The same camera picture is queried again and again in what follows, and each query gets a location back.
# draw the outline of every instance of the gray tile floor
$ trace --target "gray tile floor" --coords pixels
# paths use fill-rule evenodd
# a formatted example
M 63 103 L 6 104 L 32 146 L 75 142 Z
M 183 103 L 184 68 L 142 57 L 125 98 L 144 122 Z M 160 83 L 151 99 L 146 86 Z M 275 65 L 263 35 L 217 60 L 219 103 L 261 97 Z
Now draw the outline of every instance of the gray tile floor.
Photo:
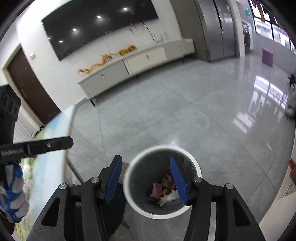
M 209 183 L 234 184 L 260 221 L 292 152 L 295 121 L 284 108 L 294 93 L 287 81 L 287 73 L 256 55 L 160 66 L 98 96 L 96 107 L 78 107 L 69 159 L 87 180 L 115 154 L 130 162 L 145 148 L 175 144 L 196 158 Z M 112 239 L 183 240 L 189 215 L 152 220 L 127 204 L 131 228 L 120 227 Z M 213 212 L 209 240 L 214 236 Z

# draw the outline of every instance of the silver bolt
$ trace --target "silver bolt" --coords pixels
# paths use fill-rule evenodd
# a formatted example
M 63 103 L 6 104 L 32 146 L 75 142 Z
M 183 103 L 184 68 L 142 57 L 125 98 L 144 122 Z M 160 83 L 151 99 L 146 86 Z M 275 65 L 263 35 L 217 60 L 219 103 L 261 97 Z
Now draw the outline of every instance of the silver bolt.
M 202 182 L 202 178 L 201 177 L 195 177 L 193 180 L 196 183 L 201 183 Z
M 61 190 L 65 189 L 67 187 L 67 184 L 66 183 L 62 183 L 61 185 L 59 185 L 59 188 Z
M 234 186 L 231 183 L 227 183 L 226 188 L 231 190 L 234 188 Z
M 97 182 L 99 182 L 99 178 L 98 177 L 93 177 L 92 179 L 91 179 L 91 182 L 92 183 L 97 183 Z

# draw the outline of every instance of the blue and white glove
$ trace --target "blue and white glove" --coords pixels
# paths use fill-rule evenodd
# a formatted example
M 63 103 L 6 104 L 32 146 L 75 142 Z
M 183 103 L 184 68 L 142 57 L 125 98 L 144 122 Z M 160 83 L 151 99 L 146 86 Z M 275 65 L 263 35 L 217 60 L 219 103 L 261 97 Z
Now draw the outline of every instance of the blue and white glove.
M 5 190 L 0 186 L 0 209 L 6 213 L 10 222 L 12 219 L 18 223 L 29 210 L 29 202 L 23 190 L 22 168 L 19 164 L 8 165 L 5 166 L 5 173 L 8 188 Z

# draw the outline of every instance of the blue gripper pad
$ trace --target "blue gripper pad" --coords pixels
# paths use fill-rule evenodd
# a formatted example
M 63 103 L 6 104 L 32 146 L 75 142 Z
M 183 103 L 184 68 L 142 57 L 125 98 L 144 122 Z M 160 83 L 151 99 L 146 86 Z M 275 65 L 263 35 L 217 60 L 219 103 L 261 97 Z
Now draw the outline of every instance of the blue gripper pad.
M 114 168 L 112 170 L 112 173 L 110 175 L 110 178 L 106 184 L 106 195 L 105 195 L 105 202 L 109 203 L 113 197 L 114 197 L 114 193 L 117 187 L 117 183 L 120 177 L 122 171 L 122 157 L 118 156 L 118 159 L 114 165 Z
M 186 205 L 189 201 L 187 195 L 187 185 L 173 156 L 170 158 L 170 171 L 172 172 L 180 199 Z

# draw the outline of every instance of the television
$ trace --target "television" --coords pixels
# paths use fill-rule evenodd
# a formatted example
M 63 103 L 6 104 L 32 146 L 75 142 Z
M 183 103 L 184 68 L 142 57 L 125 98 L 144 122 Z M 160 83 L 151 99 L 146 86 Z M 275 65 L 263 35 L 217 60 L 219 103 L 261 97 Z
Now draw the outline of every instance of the television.
M 72 0 L 46 16 L 42 23 L 62 60 L 100 36 L 157 18 L 150 0 Z

